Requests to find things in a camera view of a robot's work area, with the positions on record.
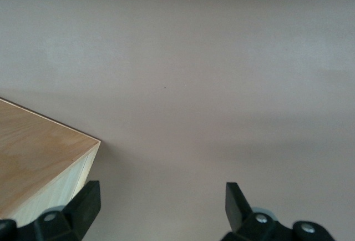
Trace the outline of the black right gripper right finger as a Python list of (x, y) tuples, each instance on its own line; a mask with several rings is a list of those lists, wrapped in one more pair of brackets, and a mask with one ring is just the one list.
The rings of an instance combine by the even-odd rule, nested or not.
[(227, 182), (225, 193), (225, 212), (231, 231), (222, 240), (333, 240), (317, 223), (297, 221), (288, 228), (266, 212), (252, 210), (237, 183)]

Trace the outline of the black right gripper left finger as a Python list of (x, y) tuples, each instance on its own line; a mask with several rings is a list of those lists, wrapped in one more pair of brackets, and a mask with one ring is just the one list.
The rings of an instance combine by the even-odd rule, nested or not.
[(100, 182), (91, 180), (63, 208), (51, 208), (22, 227), (1, 220), (1, 240), (82, 240), (101, 209)]

